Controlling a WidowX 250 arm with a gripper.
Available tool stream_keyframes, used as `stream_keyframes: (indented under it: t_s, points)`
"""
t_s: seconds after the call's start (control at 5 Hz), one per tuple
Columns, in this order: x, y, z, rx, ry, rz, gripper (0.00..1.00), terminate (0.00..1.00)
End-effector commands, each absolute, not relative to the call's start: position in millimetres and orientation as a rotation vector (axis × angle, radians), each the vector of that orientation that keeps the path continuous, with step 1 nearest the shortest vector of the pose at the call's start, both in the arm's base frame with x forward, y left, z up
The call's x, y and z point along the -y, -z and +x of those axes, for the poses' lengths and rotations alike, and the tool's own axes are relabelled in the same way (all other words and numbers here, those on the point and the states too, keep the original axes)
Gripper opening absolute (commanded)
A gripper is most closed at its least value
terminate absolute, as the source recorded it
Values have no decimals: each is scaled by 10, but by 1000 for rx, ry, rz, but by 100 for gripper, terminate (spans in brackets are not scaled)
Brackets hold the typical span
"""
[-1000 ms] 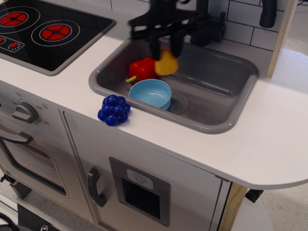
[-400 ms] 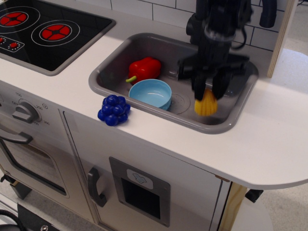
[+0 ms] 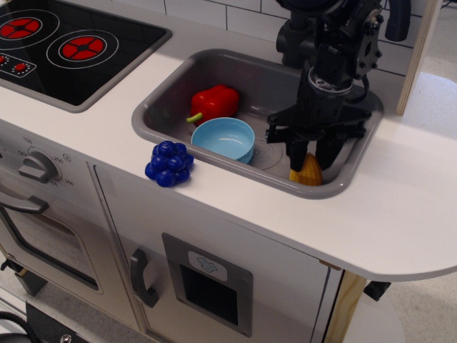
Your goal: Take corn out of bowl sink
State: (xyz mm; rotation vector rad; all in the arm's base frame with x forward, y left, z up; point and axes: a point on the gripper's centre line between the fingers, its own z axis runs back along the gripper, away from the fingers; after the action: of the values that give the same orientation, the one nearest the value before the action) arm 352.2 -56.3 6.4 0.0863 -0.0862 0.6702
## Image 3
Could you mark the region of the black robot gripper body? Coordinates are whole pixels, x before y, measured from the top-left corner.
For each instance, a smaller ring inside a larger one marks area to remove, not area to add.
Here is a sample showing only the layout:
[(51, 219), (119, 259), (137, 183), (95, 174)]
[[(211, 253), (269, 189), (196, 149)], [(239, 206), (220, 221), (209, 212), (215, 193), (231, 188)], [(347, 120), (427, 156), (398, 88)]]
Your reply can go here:
[(307, 143), (330, 134), (361, 136), (371, 112), (358, 105), (368, 96), (369, 85), (351, 98), (353, 79), (329, 81), (312, 67), (304, 71), (294, 105), (268, 116), (268, 143)]

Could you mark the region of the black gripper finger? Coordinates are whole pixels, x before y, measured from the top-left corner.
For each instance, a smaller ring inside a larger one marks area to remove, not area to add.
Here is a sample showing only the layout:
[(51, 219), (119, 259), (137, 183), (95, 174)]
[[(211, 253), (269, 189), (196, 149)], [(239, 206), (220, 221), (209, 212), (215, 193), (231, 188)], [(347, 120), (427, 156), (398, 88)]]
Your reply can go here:
[(292, 138), (287, 141), (287, 155), (290, 158), (290, 167), (292, 170), (299, 172), (303, 168), (308, 152), (309, 140)]
[(322, 170), (332, 166), (346, 140), (347, 136), (330, 136), (317, 141), (316, 159)]

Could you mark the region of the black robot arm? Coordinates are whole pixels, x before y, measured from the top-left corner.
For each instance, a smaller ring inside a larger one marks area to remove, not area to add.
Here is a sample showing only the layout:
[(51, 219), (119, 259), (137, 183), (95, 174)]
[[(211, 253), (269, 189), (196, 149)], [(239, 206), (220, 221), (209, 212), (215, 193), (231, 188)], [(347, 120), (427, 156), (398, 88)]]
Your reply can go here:
[(268, 143), (283, 142), (299, 172), (308, 143), (329, 168), (348, 138), (361, 138), (371, 112), (358, 107), (369, 92), (367, 73), (378, 57), (383, 17), (379, 1), (280, 1), (291, 12), (276, 47), (283, 63), (303, 66), (293, 106), (268, 117)]

